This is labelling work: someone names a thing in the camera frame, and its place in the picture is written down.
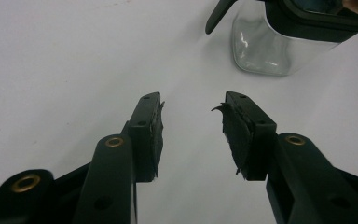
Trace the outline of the clear glass jar black lid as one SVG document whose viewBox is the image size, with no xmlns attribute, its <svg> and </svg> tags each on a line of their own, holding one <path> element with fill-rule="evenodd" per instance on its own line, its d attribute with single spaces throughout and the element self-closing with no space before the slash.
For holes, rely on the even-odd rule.
<svg viewBox="0 0 358 224">
<path fill-rule="evenodd" d="M 238 1 L 231 44 L 247 72 L 292 75 L 358 34 L 358 0 L 219 0 L 206 22 L 210 34 Z"/>
</svg>

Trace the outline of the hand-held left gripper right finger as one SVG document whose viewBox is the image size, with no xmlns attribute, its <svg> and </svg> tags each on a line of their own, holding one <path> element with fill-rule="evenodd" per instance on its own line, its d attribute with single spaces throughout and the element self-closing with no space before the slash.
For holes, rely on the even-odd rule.
<svg viewBox="0 0 358 224">
<path fill-rule="evenodd" d="M 246 95 L 227 91 L 217 109 L 237 172 L 267 182 L 278 224 L 358 224 L 358 176 L 334 167 L 309 138 L 277 134 Z"/>
</svg>

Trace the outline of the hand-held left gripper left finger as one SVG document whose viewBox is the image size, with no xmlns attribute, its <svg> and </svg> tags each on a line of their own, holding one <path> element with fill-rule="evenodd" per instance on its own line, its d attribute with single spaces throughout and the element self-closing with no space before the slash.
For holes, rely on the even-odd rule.
<svg viewBox="0 0 358 224">
<path fill-rule="evenodd" d="M 137 185 L 158 177 L 163 106 L 158 92 L 148 93 L 121 133 L 98 142 L 72 224 L 137 224 Z"/>
</svg>

